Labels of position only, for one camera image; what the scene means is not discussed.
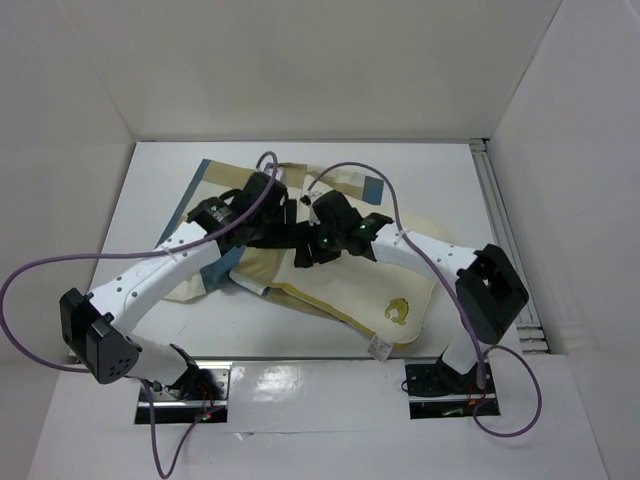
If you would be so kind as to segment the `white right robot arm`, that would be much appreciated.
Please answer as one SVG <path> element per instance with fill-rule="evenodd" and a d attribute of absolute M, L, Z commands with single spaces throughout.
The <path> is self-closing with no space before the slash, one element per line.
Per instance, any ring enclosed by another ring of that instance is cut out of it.
<path fill-rule="evenodd" d="M 483 356 L 502 340 L 529 301 L 526 287 L 500 247 L 461 247 L 404 229 L 398 220 L 378 212 L 363 216 L 337 190 L 307 193 L 301 202 L 309 208 L 305 267 L 347 252 L 439 280 L 452 295 L 465 332 L 438 358 L 438 384 L 457 392 L 469 383 L 471 374 L 479 386 L 486 383 Z"/>

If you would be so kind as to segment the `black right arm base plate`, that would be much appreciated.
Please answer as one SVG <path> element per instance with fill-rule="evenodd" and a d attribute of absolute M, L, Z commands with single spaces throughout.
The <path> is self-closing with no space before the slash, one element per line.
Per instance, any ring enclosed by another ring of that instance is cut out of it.
<path fill-rule="evenodd" d="M 467 375 L 444 372 L 444 365 L 437 362 L 405 364 L 405 379 L 400 388 L 408 396 L 411 420 L 450 419 L 472 417 L 474 408 L 477 415 L 499 416 L 500 407 L 496 394 L 492 370 L 485 363 L 484 388 L 476 384 L 473 367 Z"/>

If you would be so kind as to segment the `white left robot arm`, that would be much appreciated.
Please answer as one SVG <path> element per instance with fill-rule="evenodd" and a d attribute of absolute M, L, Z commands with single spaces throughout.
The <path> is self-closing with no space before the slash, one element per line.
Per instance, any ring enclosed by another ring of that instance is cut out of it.
<path fill-rule="evenodd" d="M 87 294 L 72 288 L 60 299 L 62 336 L 101 384 L 136 378 L 162 385 L 176 399 L 211 381 L 176 344 L 135 334 L 145 314 L 183 281 L 205 272 L 221 280 L 246 246 L 287 218 L 286 186 L 255 172 L 241 189 L 201 201 L 186 220 L 144 259 Z"/>

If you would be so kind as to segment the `cream pillow with duck patch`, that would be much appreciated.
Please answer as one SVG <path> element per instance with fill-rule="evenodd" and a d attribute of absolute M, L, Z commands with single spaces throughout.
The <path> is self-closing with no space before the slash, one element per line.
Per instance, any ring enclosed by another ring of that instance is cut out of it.
<path fill-rule="evenodd" d="M 437 284 L 433 277 L 347 253 L 326 264 L 296 268 L 292 250 L 284 252 L 271 282 L 273 288 L 396 348 L 419 338 Z"/>

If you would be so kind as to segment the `blue beige plaid pillowcase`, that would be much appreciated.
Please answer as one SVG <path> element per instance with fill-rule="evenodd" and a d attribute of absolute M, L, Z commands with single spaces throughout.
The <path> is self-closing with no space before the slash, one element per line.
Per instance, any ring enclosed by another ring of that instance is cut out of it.
<path fill-rule="evenodd" d="M 306 191 L 308 183 L 323 170 L 324 168 L 318 165 L 283 163 L 278 168 L 277 178 L 287 186 L 289 196 L 297 199 Z M 252 172 L 251 168 L 209 159 L 202 160 L 160 240 L 166 241 L 185 221 L 187 213 L 200 201 L 243 187 Z M 351 205 L 363 211 L 364 203 L 374 206 L 382 203 L 384 182 L 371 173 L 338 167 L 322 176 L 314 189 L 338 190 L 349 197 Z M 200 269 L 175 287 L 165 299 L 177 303 L 195 302 L 231 281 L 253 293 L 266 296 L 281 269 L 284 255 L 283 250 L 257 250 L 246 247 L 228 254 L 225 260 L 216 265 Z"/>

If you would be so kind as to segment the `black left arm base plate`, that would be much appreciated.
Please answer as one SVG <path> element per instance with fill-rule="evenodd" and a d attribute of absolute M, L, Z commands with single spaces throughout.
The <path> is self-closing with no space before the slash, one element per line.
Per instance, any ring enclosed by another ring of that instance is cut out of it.
<path fill-rule="evenodd" d="M 202 361 L 206 372 L 188 393 L 154 382 L 150 386 L 157 425 L 189 425 L 197 418 L 205 424 L 223 424 L 228 420 L 230 362 Z"/>

